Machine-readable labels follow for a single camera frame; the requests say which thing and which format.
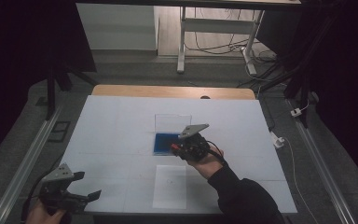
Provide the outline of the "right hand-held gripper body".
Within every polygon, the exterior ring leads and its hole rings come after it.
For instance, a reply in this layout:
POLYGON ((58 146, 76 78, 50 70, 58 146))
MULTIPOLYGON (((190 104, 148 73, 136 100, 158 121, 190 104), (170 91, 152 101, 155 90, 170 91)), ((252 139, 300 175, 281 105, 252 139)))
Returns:
POLYGON ((179 135, 179 140, 184 142, 182 150, 183 155, 179 156, 185 161, 200 161, 207 156, 210 149, 205 138, 200 131, 208 128, 208 124, 187 125, 179 135))

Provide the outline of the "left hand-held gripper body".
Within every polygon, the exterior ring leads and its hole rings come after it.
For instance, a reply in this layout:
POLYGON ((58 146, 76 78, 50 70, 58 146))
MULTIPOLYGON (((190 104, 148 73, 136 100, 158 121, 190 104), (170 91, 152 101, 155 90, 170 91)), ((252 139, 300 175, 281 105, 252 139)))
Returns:
POLYGON ((61 164, 42 178, 39 199, 49 209, 61 209, 73 213, 82 212, 88 204, 88 196, 73 194, 68 187, 74 180, 74 173, 66 163, 61 164))

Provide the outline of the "blue box with clear lid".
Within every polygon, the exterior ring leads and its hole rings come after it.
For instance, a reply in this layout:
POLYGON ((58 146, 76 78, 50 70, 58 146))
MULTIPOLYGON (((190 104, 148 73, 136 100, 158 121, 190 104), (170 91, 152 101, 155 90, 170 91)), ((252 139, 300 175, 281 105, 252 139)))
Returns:
POLYGON ((180 144, 180 133, 191 124, 191 115, 156 114, 155 115, 155 156, 171 156, 171 145, 180 144))

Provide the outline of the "person's right hand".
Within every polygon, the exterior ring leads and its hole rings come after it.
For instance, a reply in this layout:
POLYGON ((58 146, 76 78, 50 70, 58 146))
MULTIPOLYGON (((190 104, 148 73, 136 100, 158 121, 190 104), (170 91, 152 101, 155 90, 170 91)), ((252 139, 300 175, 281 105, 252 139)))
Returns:
POLYGON ((205 179, 209 179, 223 167, 222 162, 211 153, 200 161, 189 161, 187 164, 195 168, 205 179))

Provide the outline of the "person's left hand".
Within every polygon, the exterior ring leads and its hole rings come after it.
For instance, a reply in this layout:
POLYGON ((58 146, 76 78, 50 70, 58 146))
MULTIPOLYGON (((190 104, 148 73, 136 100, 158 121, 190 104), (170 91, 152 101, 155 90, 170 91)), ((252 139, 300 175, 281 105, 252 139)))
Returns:
POLYGON ((29 212, 25 224, 60 224, 65 214, 65 210, 59 209, 53 215, 50 215, 46 206, 40 200, 37 200, 29 212))

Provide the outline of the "white paper sheet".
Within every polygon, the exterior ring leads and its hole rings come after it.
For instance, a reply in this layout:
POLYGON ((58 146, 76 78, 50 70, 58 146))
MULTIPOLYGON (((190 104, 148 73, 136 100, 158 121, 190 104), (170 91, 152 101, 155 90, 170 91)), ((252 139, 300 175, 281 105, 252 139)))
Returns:
POLYGON ((186 209, 185 166, 157 166, 153 207, 161 209, 186 209))

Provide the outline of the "large white board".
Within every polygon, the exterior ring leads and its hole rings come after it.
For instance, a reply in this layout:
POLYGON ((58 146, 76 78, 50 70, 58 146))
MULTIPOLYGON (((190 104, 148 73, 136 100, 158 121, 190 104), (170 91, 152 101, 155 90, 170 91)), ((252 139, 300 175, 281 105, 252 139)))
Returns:
POLYGON ((192 167, 174 156, 155 156, 155 115, 191 115, 208 124, 202 135, 224 152, 240 178, 259 183, 281 212, 296 206, 257 100, 90 96, 62 158, 82 180, 76 194, 101 191, 86 207, 106 214, 216 214, 217 193, 192 167), (153 207, 158 165, 185 166, 186 209, 153 207))

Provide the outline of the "wooden table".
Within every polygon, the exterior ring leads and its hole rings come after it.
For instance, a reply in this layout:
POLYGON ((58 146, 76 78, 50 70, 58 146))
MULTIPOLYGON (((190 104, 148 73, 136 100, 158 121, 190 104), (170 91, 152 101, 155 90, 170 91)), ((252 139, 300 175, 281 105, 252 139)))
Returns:
POLYGON ((97 85, 94 87, 92 95, 189 99, 255 99, 255 94, 250 89, 136 85, 97 85))

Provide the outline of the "white power adapter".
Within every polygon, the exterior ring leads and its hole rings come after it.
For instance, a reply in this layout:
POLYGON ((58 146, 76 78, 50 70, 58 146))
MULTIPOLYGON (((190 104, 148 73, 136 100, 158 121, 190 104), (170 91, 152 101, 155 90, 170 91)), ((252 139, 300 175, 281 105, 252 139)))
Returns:
POLYGON ((281 148, 284 146, 284 139, 282 137, 278 137, 274 132, 271 132, 270 135, 272 143, 276 148, 281 148))

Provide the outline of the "black tripod stand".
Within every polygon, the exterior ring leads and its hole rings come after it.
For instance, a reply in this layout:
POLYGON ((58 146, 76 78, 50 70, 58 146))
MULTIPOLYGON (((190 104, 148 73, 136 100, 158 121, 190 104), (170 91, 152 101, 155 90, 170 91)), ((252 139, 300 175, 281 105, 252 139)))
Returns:
POLYGON ((93 78, 81 72, 77 68, 69 65, 68 63, 55 63, 52 65, 50 71, 47 74, 48 84, 48 113, 46 120, 50 120, 56 110, 56 92, 55 84, 58 84, 62 91, 69 91, 73 87, 73 83, 69 78, 69 75, 73 74, 79 77, 83 81, 89 83, 92 87, 99 85, 99 82, 93 78))

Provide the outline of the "black metal stand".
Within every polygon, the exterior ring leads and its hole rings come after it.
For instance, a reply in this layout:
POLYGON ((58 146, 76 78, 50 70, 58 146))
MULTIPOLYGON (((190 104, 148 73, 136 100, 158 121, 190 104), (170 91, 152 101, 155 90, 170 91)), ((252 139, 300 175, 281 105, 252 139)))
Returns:
POLYGON ((298 116, 302 125, 307 128, 307 108, 309 106, 310 74, 308 66, 305 63, 299 63, 294 69, 286 72, 284 75, 277 77, 268 84, 260 87, 260 92, 271 89, 278 84, 289 79, 289 83, 283 92, 286 99, 294 99, 300 93, 301 115, 298 116))

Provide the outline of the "grey cabinet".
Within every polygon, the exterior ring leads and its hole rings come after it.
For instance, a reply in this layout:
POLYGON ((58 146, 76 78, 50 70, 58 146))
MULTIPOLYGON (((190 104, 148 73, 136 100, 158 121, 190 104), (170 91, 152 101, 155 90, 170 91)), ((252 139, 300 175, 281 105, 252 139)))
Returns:
POLYGON ((83 3, 76 7, 91 49, 158 49, 155 7, 83 3))

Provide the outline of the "aluminium rail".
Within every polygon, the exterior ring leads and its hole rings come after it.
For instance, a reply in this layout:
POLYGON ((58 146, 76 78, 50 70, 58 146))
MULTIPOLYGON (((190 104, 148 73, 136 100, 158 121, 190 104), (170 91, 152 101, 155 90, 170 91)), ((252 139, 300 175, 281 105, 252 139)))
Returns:
POLYGON ((62 112, 62 106, 58 106, 53 112, 49 120, 45 120, 42 123, 34 141, 30 145, 25 154, 20 167, 13 175, 3 197, 0 200, 0 224, 5 224, 8 215, 10 214, 15 202, 17 201, 22 188, 24 187, 26 180, 28 179, 34 164, 37 161, 43 146, 48 140, 48 136, 58 118, 62 112))
MULTIPOLYGON (((351 209, 348 207, 344 196, 338 187, 334 177, 332 176, 329 168, 327 167, 324 157, 319 151, 318 146, 316 145, 312 134, 310 131, 305 128, 298 118, 293 118, 298 134, 301 137, 304 148, 298 147, 296 150, 306 151, 309 155, 310 160, 312 161, 312 167, 317 172, 320 182, 324 185, 324 191, 329 196, 329 202, 334 207, 337 217, 340 220, 341 224, 356 224, 354 216, 351 212, 351 209)), ((284 137, 284 141, 290 148, 291 160, 292 160, 292 170, 293 170, 293 183, 296 188, 298 197, 301 199, 302 203, 306 207, 310 216, 313 218, 315 224, 322 224, 322 221, 316 217, 316 207, 310 204, 311 197, 304 194, 304 190, 301 189, 298 184, 299 179, 299 170, 300 160, 298 154, 293 150, 293 144, 289 141, 288 137, 284 137)))

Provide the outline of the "black floor frame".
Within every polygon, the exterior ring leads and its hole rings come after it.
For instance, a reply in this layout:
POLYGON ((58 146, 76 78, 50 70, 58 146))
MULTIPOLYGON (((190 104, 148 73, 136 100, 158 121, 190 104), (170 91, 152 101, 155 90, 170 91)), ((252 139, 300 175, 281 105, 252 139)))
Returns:
POLYGON ((48 141, 52 143, 62 143, 68 134, 70 124, 70 121, 56 121, 50 132, 48 141))

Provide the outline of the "white desk frame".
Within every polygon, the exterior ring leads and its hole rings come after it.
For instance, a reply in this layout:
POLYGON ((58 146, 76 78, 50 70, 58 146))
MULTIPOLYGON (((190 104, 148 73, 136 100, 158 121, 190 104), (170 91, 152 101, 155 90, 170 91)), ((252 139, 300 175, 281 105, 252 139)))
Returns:
POLYGON ((183 74, 185 71, 185 34, 186 32, 195 33, 215 33, 248 35, 248 43, 241 48, 241 54, 245 60, 247 72, 250 75, 256 74, 255 65, 251 59, 251 50, 255 42, 255 37, 261 24, 264 10, 258 10, 251 21, 231 21, 217 19, 197 19, 186 17, 186 7, 181 7, 180 12, 180 42, 178 50, 177 73, 183 74))

